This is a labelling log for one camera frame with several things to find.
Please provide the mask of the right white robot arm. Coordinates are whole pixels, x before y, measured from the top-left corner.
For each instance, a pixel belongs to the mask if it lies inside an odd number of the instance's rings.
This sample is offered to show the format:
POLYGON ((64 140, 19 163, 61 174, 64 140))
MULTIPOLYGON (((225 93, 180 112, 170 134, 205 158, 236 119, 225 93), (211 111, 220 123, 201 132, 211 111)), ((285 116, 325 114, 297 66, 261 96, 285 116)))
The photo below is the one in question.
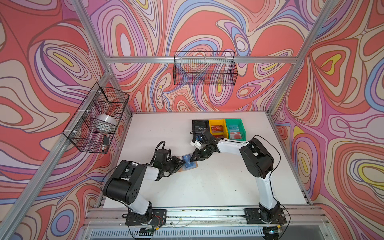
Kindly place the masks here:
POLYGON ((242 157, 248 172, 256 178, 260 195, 259 210, 256 216, 262 223, 283 225, 287 222, 280 202, 273 193, 271 176, 275 160, 270 152, 257 138, 249 141, 235 141, 226 138, 215 138, 211 132, 202 134, 203 141, 193 138, 191 145, 195 147, 191 162, 207 160, 213 153, 233 154, 242 157))

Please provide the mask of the tan leather card holder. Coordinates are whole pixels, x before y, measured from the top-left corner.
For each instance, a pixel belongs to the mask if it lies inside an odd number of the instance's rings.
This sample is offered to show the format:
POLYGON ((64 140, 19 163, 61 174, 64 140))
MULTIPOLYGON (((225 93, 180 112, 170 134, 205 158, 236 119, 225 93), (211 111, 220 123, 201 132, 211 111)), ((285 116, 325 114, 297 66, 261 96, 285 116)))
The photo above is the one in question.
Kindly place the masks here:
POLYGON ((193 170, 198 168, 197 162, 191 162, 192 154, 178 156, 178 159, 183 160, 185 164, 178 170, 178 172, 193 170))

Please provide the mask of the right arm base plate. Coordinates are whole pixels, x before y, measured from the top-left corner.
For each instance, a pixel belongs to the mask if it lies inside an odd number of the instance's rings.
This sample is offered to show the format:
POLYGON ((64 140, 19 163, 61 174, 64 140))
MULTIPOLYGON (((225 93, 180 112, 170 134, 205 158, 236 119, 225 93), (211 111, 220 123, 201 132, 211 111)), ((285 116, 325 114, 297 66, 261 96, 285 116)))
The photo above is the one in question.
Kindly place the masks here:
POLYGON ((281 208, 277 209, 260 209, 260 208, 246 208, 244 214, 241 215, 245 218, 247 224, 267 224, 267 225, 284 225, 287 223, 285 214, 281 208))

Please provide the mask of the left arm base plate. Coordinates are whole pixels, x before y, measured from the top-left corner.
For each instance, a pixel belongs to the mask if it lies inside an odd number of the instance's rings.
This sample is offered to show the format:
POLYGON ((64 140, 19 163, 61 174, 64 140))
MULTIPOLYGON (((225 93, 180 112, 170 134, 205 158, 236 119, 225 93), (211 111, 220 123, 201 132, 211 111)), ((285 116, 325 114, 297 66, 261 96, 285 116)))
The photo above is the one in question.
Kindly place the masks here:
POLYGON ((149 210, 144 215, 128 212, 125 215, 126 226, 163 226, 166 224, 167 210, 149 210))

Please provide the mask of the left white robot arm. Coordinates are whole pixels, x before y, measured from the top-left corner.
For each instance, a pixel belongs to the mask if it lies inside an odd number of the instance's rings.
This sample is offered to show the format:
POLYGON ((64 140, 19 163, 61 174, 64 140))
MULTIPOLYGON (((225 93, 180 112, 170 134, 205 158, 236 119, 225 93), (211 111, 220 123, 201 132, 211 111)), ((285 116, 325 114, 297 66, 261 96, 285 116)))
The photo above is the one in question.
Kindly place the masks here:
POLYGON ((133 213, 144 216, 152 213, 152 203, 146 200, 140 189, 143 181, 159 181, 178 172, 185 161, 175 156, 155 157, 147 164, 123 160, 102 187, 103 194, 124 204, 133 213))

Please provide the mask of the blue credit card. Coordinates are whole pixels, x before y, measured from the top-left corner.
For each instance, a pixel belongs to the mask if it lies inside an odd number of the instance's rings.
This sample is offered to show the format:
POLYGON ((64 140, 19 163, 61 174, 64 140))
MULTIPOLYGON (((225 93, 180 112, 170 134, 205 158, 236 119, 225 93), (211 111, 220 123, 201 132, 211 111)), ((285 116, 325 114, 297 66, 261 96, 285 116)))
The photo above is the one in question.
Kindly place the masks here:
POLYGON ((193 162, 190 162, 191 154, 189 155, 183 155, 182 159, 185 161, 185 169, 191 169, 195 167, 195 164, 193 162))

